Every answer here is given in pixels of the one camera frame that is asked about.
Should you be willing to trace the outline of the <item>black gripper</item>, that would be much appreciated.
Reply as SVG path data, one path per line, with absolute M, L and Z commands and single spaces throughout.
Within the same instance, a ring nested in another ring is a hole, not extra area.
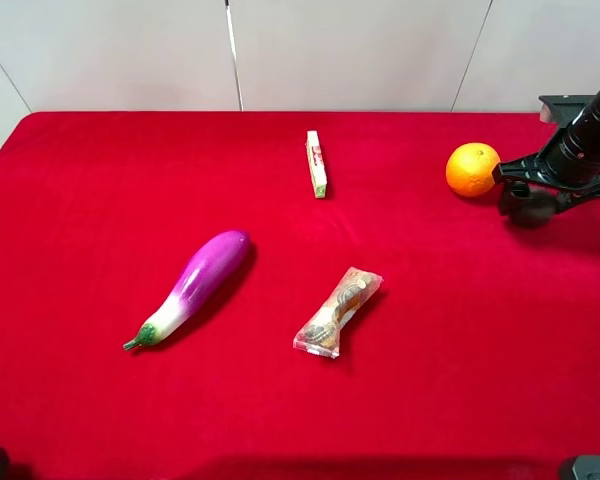
M 526 205 L 527 184 L 563 191 L 555 196 L 556 214 L 597 199 L 598 194 L 590 191 L 600 189 L 600 110 L 583 108 L 539 152 L 498 164 L 492 176 L 495 182 L 503 182 L 498 201 L 501 216 Z

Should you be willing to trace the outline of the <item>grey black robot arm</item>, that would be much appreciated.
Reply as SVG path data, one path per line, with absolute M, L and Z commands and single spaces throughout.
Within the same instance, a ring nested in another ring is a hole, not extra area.
M 600 198 L 600 90 L 594 95 L 544 95 L 541 117 L 556 130 L 537 152 L 499 163 L 502 216 L 537 227 Z

